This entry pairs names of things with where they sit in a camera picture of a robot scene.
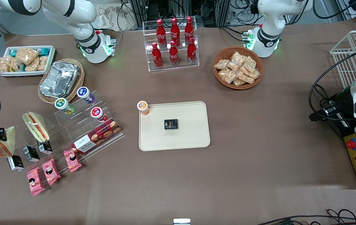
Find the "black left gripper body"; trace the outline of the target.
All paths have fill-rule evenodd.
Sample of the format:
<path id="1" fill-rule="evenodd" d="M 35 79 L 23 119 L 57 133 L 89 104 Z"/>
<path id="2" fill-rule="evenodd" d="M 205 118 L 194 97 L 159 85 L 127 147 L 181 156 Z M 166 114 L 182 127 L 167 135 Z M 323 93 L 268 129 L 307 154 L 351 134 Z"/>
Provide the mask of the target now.
<path id="1" fill-rule="evenodd" d="M 334 94 L 330 97 L 333 101 L 335 110 L 332 114 L 332 120 L 334 121 L 354 121 L 354 105 L 353 96 L 350 88 L 345 88 L 342 91 Z"/>

